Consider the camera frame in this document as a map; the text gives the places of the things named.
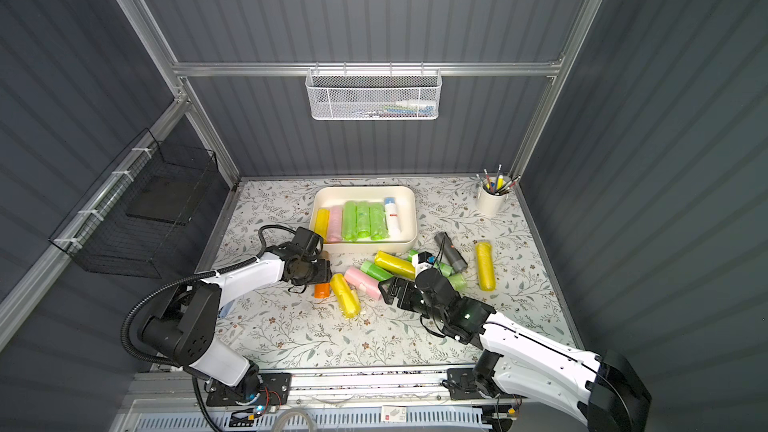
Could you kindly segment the white blue labelled roll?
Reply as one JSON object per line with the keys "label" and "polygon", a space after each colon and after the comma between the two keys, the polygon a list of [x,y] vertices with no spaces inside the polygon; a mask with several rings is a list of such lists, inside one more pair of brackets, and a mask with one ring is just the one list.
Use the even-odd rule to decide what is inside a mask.
{"label": "white blue labelled roll", "polygon": [[384,209],[389,237],[397,239],[401,234],[401,226],[396,200],[393,197],[385,198]]}

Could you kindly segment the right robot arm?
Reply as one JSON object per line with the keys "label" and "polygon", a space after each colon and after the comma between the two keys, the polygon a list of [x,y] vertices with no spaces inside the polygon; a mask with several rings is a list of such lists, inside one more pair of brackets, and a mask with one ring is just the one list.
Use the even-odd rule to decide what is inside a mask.
{"label": "right robot arm", "polygon": [[417,264],[414,279],[395,276],[378,288],[387,304],[433,322],[430,334],[479,349],[470,378],[451,379],[450,388],[489,399],[532,399],[590,431],[645,429],[652,395],[622,354],[565,346],[459,293],[427,255]]}

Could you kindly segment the orange trash bag roll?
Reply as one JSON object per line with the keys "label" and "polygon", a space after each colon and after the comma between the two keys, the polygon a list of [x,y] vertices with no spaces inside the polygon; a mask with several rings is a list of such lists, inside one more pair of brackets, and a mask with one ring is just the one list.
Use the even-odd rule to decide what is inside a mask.
{"label": "orange trash bag roll", "polygon": [[315,284],[313,296],[316,299],[323,300],[329,298],[331,296],[331,292],[332,290],[329,283]]}

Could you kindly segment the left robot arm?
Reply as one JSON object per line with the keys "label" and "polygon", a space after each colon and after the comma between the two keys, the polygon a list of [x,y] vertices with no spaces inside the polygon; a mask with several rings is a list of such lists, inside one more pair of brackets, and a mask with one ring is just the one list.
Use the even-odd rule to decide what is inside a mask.
{"label": "left robot arm", "polygon": [[258,366],[216,337],[224,306],[281,282],[302,293],[328,283],[324,239],[305,227],[268,224],[257,231],[261,249],[238,263],[177,279],[141,299],[127,313],[120,341],[133,358],[180,367],[214,381],[250,404],[262,395]]}

